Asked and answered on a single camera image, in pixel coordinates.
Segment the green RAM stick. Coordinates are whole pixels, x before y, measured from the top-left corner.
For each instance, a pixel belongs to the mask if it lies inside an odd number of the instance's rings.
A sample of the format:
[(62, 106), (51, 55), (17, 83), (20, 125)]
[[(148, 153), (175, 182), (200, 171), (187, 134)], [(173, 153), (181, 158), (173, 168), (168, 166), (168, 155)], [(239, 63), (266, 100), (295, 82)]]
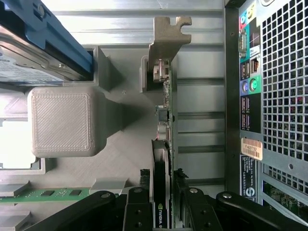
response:
[(17, 196), (0, 197), (0, 200), (38, 200), (38, 199), (65, 199), (89, 196), (89, 189), (62, 188), (62, 189), (28, 189)]

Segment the grey printed parts rack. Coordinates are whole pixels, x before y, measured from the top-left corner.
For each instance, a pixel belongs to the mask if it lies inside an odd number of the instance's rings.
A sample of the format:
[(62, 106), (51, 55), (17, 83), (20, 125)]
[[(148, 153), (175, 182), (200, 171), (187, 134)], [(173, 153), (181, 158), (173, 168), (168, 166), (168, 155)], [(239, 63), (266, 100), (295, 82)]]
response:
[[(101, 48), (99, 73), (90, 82), (57, 86), (10, 86), (0, 83), (0, 126), (4, 120), (26, 121), (30, 169), (0, 169), (0, 197), (28, 189), (121, 191), (140, 183), (140, 171), (153, 169), (155, 107), (159, 91), (141, 89), (148, 50), (129, 46)], [(21, 230), (82, 197), (0, 200), (0, 230)]]

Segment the silver CPU chip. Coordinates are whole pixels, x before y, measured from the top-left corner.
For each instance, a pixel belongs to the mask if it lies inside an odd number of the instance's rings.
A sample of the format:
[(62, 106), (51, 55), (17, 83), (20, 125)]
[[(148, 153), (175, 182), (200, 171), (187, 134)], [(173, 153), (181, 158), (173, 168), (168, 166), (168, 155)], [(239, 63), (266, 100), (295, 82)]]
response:
[(36, 161), (28, 122), (4, 120), (0, 126), (0, 169), (30, 169)]

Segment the black open PC case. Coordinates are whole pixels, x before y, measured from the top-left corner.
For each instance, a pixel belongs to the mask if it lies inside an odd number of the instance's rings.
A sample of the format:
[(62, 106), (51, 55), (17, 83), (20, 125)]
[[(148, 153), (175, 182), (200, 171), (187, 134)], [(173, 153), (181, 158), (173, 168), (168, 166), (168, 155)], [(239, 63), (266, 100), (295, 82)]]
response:
[(308, 0), (234, 10), (240, 194), (308, 222)]

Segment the hard disk in blue caddy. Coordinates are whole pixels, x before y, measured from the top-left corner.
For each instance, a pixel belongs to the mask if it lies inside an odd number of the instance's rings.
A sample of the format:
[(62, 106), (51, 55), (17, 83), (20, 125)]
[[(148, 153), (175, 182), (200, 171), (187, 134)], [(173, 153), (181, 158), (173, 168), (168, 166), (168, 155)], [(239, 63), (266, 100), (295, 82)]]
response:
[(41, 0), (0, 0), (0, 83), (57, 86), (93, 80), (93, 55)]

